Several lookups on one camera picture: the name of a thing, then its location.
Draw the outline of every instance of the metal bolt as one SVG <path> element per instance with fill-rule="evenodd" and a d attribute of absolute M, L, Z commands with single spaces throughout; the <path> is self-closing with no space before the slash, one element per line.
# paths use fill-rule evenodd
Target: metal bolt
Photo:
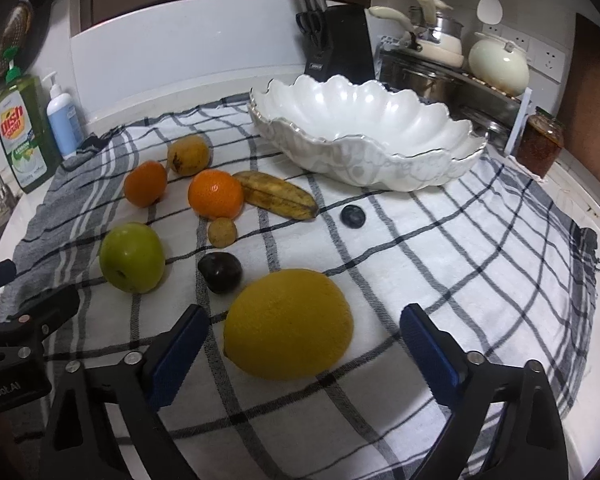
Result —
<path fill-rule="evenodd" d="M 64 369 L 70 374 L 77 372 L 80 369 L 80 361 L 69 361 Z"/>
<path fill-rule="evenodd" d="M 529 368 L 531 368 L 531 371 L 539 374 L 542 370 L 544 370 L 544 368 L 542 368 L 542 363 L 539 361 L 536 361 L 535 359 L 531 359 L 531 361 L 529 361 Z"/>
<path fill-rule="evenodd" d="M 125 363 L 128 365 L 138 364 L 142 360 L 142 352 L 129 352 L 125 355 Z"/>
<path fill-rule="evenodd" d="M 470 363 L 473 363 L 474 365 L 481 365 L 484 362 L 484 355 L 475 350 L 467 352 L 466 358 Z"/>

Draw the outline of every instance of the dish soap label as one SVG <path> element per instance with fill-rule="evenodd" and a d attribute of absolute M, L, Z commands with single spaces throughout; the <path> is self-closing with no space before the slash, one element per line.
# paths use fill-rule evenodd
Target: dish soap label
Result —
<path fill-rule="evenodd" d="M 45 159 L 18 91 L 0 102 L 0 140 L 21 187 L 28 186 L 46 173 Z"/>

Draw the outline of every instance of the green dish soap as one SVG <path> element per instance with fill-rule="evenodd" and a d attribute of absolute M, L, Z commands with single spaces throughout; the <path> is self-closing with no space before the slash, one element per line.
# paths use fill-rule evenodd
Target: green dish soap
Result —
<path fill-rule="evenodd" d="M 38 104 L 40 80 L 14 66 L 17 51 L 11 47 L 4 52 L 9 70 L 0 93 L 0 141 L 18 184 L 30 193 L 53 176 L 62 159 Z"/>

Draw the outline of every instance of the white bowl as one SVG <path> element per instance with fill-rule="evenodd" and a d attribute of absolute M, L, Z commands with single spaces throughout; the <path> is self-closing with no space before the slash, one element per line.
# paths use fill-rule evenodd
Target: white bowl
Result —
<path fill-rule="evenodd" d="M 413 191 L 466 173 L 486 137 L 471 121 L 453 121 L 442 103 L 424 105 L 412 90 L 378 81 L 353 85 L 341 75 L 307 75 L 287 86 L 251 90 L 249 112 L 260 135 L 298 166 L 360 187 Z"/>

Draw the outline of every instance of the electrical outlet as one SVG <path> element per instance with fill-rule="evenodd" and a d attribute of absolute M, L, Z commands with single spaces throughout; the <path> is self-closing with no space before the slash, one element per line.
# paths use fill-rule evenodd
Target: electrical outlet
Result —
<path fill-rule="evenodd" d="M 531 38 L 529 41 L 529 57 L 531 66 L 558 83 L 562 82 L 564 73 L 564 52 L 547 45 L 544 41 Z"/>
<path fill-rule="evenodd" d="M 486 23 L 482 24 L 482 31 L 488 32 L 489 34 L 495 34 L 496 36 L 502 35 L 502 25 L 487 25 Z"/>
<path fill-rule="evenodd" d="M 528 34 L 507 27 L 507 25 L 503 25 L 501 36 L 507 40 L 515 41 L 517 46 L 521 47 L 523 50 L 529 50 L 529 41 L 531 38 Z"/>

